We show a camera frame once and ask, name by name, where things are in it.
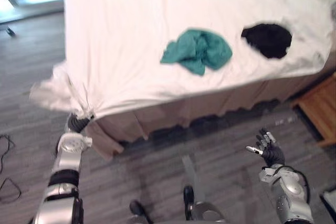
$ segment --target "robot finger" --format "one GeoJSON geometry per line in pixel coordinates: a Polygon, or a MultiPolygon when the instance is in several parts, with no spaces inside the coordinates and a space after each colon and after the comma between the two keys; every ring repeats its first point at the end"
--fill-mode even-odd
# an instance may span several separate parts
{"type": "Polygon", "coordinates": [[[256,138],[259,140],[259,142],[261,143],[261,148],[265,149],[267,147],[267,141],[262,138],[261,136],[257,135],[256,138]]]}
{"type": "Polygon", "coordinates": [[[271,140],[272,143],[276,143],[276,139],[275,139],[275,137],[272,135],[272,133],[267,132],[266,134],[267,134],[268,138],[271,140]]]}
{"type": "Polygon", "coordinates": [[[248,150],[249,152],[252,152],[252,153],[257,154],[257,155],[259,155],[259,156],[262,156],[262,154],[263,154],[263,151],[260,150],[260,149],[258,149],[258,148],[251,147],[251,146],[246,146],[245,148],[246,148],[246,150],[248,150]]]}
{"type": "Polygon", "coordinates": [[[261,129],[259,130],[259,132],[260,132],[260,134],[263,136],[263,135],[265,135],[265,134],[267,133],[267,130],[266,130],[265,128],[261,128],[261,129]]]}
{"type": "Polygon", "coordinates": [[[261,145],[261,143],[259,141],[256,141],[256,145],[258,146],[259,149],[262,148],[262,145],[261,145]]]}

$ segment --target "black glove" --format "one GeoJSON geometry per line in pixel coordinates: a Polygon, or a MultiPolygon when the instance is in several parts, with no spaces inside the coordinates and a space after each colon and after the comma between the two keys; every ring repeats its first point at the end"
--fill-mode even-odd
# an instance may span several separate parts
{"type": "Polygon", "coordinates": [[[256,136],[258,140],[256,143],[258,148],[247,146],[246,149],[263,157],[268,167],[274,164],[284,165],[284,153],[278,146],[272,134],[265,128],[262,128],[259,132],[262,137],[259,135],[256,136]]]}

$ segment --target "white bed sheet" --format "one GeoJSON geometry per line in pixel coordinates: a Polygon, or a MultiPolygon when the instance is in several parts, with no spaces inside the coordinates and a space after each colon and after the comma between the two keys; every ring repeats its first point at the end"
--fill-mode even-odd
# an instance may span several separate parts
{"type": "Polygon", "coordinates": [[[34,85],[39,105],[101,118],[260,80],[320,71],[330,47],[330,8],[319,0],[65,0],[66,61],[34,85]],[[281,60],[267,59],[240,38],[256,23],[292,32],[281,60]],[[163,51],[188,28],[220,34],[231,60],[204,76],[160,64],[163,51]]]}

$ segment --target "black cloth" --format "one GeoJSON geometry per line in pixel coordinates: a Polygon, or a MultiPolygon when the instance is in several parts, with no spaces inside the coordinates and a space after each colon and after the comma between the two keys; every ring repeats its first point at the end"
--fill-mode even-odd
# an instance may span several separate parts
{"type": "Polygon", "coordinates": [[[241,37],[245,37],[251,46],[267,58],[281,59],[292,42],[290,32],[277,24],[259,24],[244,28],[241,37]]]}

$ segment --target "bed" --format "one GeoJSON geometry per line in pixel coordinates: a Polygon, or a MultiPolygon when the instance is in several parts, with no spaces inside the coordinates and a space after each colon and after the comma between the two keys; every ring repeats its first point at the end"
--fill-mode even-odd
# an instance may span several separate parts
{"type": "Polygon", "coordinates": [[[148,138],[200,116],[264,100],[284,101],[334,68],[330,6],[320,0],[65,0],[66,60],[30,98],[94,120],[86,132],[104,158],[120,141],[148,138]],[[240,35],[277,23],[292,33],[282,59],[267,59],[240,35]],[[233,56],[204,76],[160,64],[167,44],[188,28],[221,35],[233,56]]]}

